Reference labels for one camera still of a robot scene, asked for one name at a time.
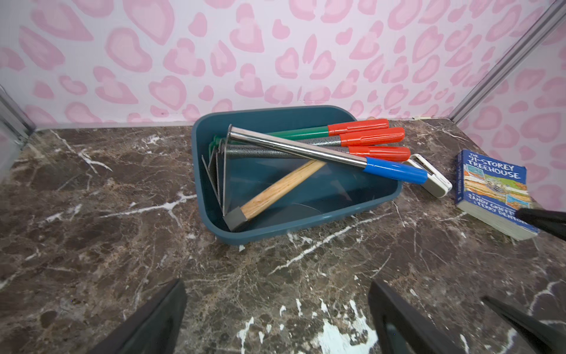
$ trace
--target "pink heart pattern wallpaper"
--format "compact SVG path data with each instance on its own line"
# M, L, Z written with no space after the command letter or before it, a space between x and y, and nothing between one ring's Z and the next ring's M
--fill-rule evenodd
M0 84L38 127L192 124L210 112L314 104L358 119L446 117L549 4L5 0ZM499 146L516 136L496 128Z
M566 22L458 126L491 157L525 166L544 208L566 211Z

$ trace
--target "metal handle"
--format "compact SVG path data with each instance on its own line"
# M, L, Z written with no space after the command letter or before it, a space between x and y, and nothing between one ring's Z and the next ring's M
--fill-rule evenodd
M365 157L350 155L349 153L333 151L323 147L312 146L292 140L272 137L267 134L236 128L232 125L228 127L228 135L226 137L226 140L235 140L237 142L250 143L253 145L272 148L279 151L285 151L292 153L293 155L305 157L307 159L347 164L362 169L367 165Z

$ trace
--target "brown marble surface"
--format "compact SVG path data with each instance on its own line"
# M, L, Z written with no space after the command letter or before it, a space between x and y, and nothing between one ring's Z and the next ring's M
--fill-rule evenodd
M447 120L392 122L454 180L480 151ZM0 185L0 353L84 353L159 287L188 302L178 353L378 353L372 278L388 282L470 353L528 353L492 295L566 321L566 243L512 242L405 184L393 202L247 244L202 222L190 127L42 131Z

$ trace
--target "book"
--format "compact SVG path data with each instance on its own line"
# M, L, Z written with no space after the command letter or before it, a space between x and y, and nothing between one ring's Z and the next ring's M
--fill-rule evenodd
M527 169L462 150L458 154L456 206L471 216L511 236L526 240L538 229L515 217L520 208L531 208Z

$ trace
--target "white plastic clip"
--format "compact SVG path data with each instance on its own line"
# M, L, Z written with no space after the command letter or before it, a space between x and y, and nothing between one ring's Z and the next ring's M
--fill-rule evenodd
M412 154L411 157L403 163L405 165L422 168L428 172L428 180L422 186L435 197L442 198L452 190L452 183L418 153Z

